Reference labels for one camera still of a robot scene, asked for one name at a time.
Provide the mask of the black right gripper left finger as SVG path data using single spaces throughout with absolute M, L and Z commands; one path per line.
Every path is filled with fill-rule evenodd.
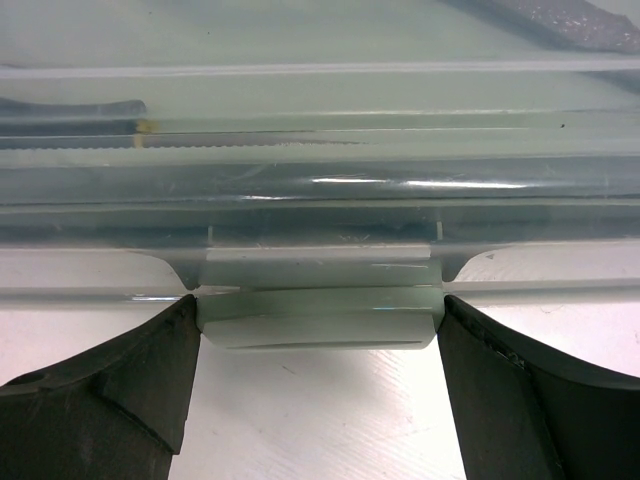
M 4 479 L 165 479 L 201 333 L 187 295 L 140 326 L 1 387 Z

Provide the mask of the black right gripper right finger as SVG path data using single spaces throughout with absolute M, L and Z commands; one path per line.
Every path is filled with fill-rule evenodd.
M 512 330 L 456 296 L 438 346 L 469 479 L 636 479 L 639 380 Z

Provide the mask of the green toolbox with clear lid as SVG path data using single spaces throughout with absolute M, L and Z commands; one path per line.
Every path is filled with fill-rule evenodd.
M 191 294 L 227 349 L 406 349 L 448 295 L 639 296 L 635 1 L 5 1 L 2 98 L 157 123 L 1 148 L 5 309 Z

